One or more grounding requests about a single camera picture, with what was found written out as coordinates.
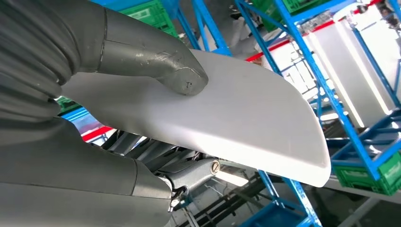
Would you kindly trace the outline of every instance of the green plastic crate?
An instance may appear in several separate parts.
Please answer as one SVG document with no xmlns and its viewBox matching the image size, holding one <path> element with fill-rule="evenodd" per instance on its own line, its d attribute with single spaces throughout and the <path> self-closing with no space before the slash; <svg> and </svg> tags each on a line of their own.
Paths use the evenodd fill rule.
<svg viewBox="0 0 401 227">
<path fill-rule="evenodd" d="M 380 179 L 375 181 L 363 167 L 333 166 L 344 187 L 393 195 L 401 188 L 401 156 L 394 154 L 379 167 Z"/>
<path fill-rule="evenodd" d="M 312 7 L 316 7 L 327 0 L 283 0 L 287 10 L 292 14 L 296 15 Z"/>
<path fill-rule="evenodd" d="M 140 20 L 143 23 L 151 25 L 178 38 L 177 31 L 175 30 L 175 27 L 160 0 L 149 1 L 129 9 L 122 10 L 120 13 Z"/>
<path fill-rule="evenodd" d="M 283 0 L 283 3 L 291 15 L 296 15 L 327 1 L 328 0 Z M 283 19 L 273 0 L 252 0 L 252 3 L 257 9 L 283 24 Z M 277 28 L 265 19 L 262 19 L 262 22 L 267 31 L 273 31 Z"/>
<path fill-rule="evenodd" d="M 67 114 L 81 107 L 81 105 L 66 97 L 60 97 L 59 99 L 57 99 L 57 103 L 61 106 L 59 116 Z"/>
<path fill-rule="evenodd" d="M 277 10 L 276 5 L 274 4 L 273 0 L 252 0 L 254 6 L 259 9 L 260 11 L 264 12 L 266 15 L 270 16 L 272 19 L 283 23 L 283 19 L 279 11 Z M 273 31 L 277 27 L 265 19 L 262 19 L 264 27 L 267 31 Z"/>
</svg>

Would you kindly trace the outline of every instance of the white curved panel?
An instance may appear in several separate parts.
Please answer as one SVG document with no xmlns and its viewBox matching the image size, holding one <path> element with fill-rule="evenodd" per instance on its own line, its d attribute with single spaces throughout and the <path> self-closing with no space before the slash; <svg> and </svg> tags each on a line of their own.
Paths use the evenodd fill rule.
<svg viewBox="0 0 401 227">
<path fill-rule="evenodd" d="M 192 51 L 209 83 L 182 96 L 154 79 L 80 73 L 64 95 L 101 123 L 323 186 L 331 165 L 309 104 L 283 78 L 258 65 Z"/>
</svg>

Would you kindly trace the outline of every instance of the metal bolt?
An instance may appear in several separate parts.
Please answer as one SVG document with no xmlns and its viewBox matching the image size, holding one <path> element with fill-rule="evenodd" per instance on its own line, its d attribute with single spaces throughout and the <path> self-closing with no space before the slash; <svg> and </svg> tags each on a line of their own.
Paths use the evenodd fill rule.
<svg viewBox="0 0 401 227">
<path fill-rule="evenodd" d="M 216 174 L 218 171 L 220 171 L 220 162 L 214 160 L 212 163 L 211 172 L 212 174 Z"/>
</svg>

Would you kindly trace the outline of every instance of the red beam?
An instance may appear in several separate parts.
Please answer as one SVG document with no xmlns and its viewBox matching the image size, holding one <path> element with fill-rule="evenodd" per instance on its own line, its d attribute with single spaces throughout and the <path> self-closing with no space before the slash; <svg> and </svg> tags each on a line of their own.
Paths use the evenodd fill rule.
<svg viewBox="0 0 401 227">
<path fill-rule="evenodd" d="M 106 132 L 108 132 L 108 131 L 110 131 L 112 129 L 113 128 L 110 128 L 110 127 L 107 127 L 107 126 L 103 126 L 103 127 L 99 128 L 99 129 L 93 131 L 93 132 L 90 132 L 90 133 L 86 134 L 85 136 L 82 136 L 82 139 L 85 142 L 88 142 L 88 141 L 92 140 L 93 138 L 96 138 L 96 137 L 98 137 L 100 135 L 103 135 L 103 134 L 105 134 Z"/>
</svg>

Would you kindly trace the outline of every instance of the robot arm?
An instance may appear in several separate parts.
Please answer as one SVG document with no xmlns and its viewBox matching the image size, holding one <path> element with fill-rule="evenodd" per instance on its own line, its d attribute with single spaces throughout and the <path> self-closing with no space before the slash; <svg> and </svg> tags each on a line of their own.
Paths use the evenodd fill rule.
<svg viewBox="0 0 401 227">
<path fill-rule="evenodd" d="M 185 185 L 179 172 L 191 169 L 166 171 L 169 187 L 83 142 L 53 99 L 78 71 L 149 76 L 196 95 L 208 78 L 192 53 L 84 0 L 0 0 L 0 21 L 0 226 L 164 225 L 174 185 Z"/>
</svg>

